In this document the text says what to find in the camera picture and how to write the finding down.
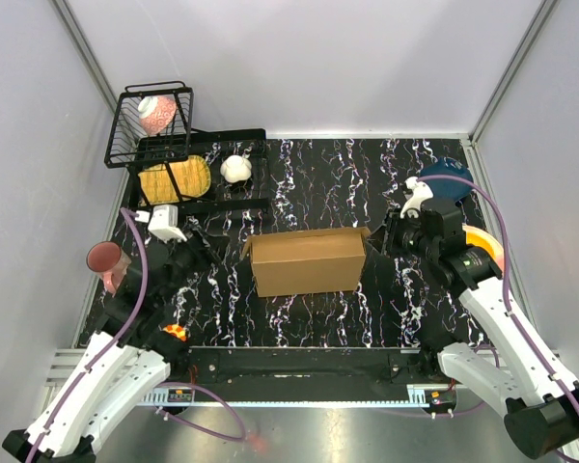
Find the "brown cardboard box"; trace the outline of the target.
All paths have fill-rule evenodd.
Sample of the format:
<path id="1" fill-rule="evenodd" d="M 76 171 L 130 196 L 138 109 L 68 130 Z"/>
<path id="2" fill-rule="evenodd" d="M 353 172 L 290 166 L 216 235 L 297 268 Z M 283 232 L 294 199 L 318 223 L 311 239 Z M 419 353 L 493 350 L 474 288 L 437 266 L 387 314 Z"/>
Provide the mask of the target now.
<path id="1" fill-rule="evenodd" d="M 366 261 L 366 227 L 250 235 L 241 258 L 260 297 L 354 291 Z"/>

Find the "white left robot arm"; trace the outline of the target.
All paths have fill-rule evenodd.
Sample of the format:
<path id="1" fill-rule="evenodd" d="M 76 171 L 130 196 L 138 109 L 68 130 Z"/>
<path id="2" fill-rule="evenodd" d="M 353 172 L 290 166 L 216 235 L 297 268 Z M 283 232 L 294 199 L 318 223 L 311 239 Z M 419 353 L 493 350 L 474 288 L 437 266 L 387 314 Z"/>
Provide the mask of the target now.
<path id="1" fill-rule="evenodd" d="M 93 462 L 122 419 L 159 384 L 190 374 L 187 336 L 166 305 L 187 276 L 220 263 L 229 240 L 203 231 L 140 248 L 134 260 L 115 242 L 87 256 L 110 294 L 80 361 L 57 396 L 2 448 L 19 462 Z"/>

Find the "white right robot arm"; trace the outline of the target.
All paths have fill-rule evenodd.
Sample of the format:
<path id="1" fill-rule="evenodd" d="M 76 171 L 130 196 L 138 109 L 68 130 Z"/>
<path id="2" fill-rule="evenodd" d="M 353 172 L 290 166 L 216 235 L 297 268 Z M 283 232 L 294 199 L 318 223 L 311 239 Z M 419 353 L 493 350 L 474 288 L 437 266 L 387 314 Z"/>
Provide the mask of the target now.
<path id="1" fill-rule="evenodd" d="M 468 242 L 463 214 L 448 199 L 388 210 L 376 249 L 389 258 L 426 261 L 437 283 L 479 322 L 504 361 L 499 369 L 466 343 L 444 335 L 427 341 L 419 371 L 430 382 L 449 377 L 503 419 L 517 448 L 538 459 L 579 439 L 579 380 L 540 338 L 504 287 L 500 265 Z"/>

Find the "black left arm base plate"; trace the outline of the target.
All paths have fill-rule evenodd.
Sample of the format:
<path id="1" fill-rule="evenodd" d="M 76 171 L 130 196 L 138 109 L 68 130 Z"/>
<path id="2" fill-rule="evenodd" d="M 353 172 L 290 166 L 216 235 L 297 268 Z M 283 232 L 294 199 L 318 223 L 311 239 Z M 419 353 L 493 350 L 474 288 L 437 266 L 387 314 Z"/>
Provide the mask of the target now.
<path id="1" fill-rule="evenodd" d="M 400 370 L 397 352 L 358 347 L 190 347 L 171 363 L 169 382 L 221 384 L 239 377 L 322 375 L 390 378 Z"/>

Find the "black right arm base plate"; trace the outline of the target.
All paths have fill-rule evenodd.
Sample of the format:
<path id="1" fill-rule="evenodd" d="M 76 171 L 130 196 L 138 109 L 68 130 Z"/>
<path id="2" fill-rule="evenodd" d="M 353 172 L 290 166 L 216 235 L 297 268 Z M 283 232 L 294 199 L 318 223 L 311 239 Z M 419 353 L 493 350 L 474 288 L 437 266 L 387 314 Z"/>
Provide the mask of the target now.
<path id="1" fill-rule="evenodd" d="M 431 349 L 394 349 L 388 354 L 390 379 L 407 384 L 436 384 L 449 387 L 456 380 L 441 369 Z"/>

